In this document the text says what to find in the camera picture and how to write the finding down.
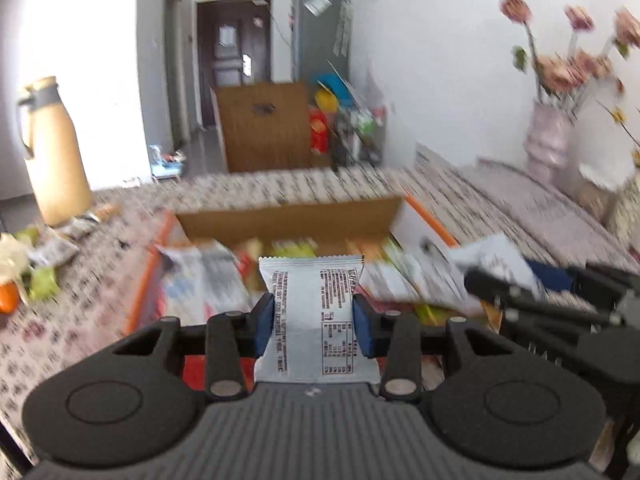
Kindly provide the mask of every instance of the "patterned tablecloth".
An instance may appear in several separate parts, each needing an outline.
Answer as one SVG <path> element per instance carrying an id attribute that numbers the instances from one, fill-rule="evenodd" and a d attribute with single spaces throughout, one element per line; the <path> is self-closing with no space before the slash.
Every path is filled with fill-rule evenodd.
<path id="1" fill-rule="evenodd" d="M 59 272 L 62 291 L 0 319 L 0 416 L 28 449 L 20 412 L 45 378 L 121 336 L 148 246 L 166 208 L 178 212 L 255 208 L 294 202 L 417 196 L 465 244 L 504 232 L 525 256 L 553 262 L 552 253 L 448 166 L 423 160 L 414 170 L 357 168 L 212 175 L 97 194 L 120 215 L 79 243 L 81 253 Z M 0 479 L 15 475 L 0 456 Z"/>

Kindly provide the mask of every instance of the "green leaf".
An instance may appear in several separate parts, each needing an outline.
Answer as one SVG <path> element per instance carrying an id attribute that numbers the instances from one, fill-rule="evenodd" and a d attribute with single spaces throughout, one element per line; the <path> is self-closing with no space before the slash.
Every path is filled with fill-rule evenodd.
<path id="1" fill-rule="evenodd" d="M 624 43 L 620 43 L 618 40 L 616 40 L 614 43 L 616 45 L 616 49 L 620 53 L 620 56 L 622 56 L 624 59 L 628 58 L 629 57 L 629 46 L 625 45 Z"/>
<path id="2" fill-rule="evenodd" d="M 527 51 L 524 50 L 521 46 L 514 46 L 512 49 L 513 53 L 513 65 L 521 72 L 527 71 L 527 60 L 529 56 Z"/>

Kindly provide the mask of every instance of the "nutrition facts table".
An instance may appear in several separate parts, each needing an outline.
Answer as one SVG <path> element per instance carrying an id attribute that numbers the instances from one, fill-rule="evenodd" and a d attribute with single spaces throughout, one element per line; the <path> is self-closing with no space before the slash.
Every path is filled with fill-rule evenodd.
<path id="1" fill-rule="evenodd" d="M 322 323 L 322 374 L 353 374 L 357 343 L 353 322 Z"/>

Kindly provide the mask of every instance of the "pink vase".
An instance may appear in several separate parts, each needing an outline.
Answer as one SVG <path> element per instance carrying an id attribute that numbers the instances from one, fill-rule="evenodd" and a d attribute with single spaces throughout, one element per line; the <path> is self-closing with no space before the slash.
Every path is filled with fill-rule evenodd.
<path id="1" fill-rule="evenodd" d="M 573 130 L 574 126 L 562 110 L 534 103 L 529 132 L 524 141 L 529 176 L 542 184 L 554 183 L 556 174 L 566 165 Z"/>

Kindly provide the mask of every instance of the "yellow thermos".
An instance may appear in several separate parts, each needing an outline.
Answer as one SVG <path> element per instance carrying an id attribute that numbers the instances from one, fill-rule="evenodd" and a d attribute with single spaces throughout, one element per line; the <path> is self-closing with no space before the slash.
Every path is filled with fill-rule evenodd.
<path id="1" fill-rule="evenodd" d="M 58 94 L 55 77 L 38 79 L 25 87 L 18 101 L 28 116 L 20 132 L 25 162 L 42 219 L 58 225 L 92 204 L 74 124 Z"/>

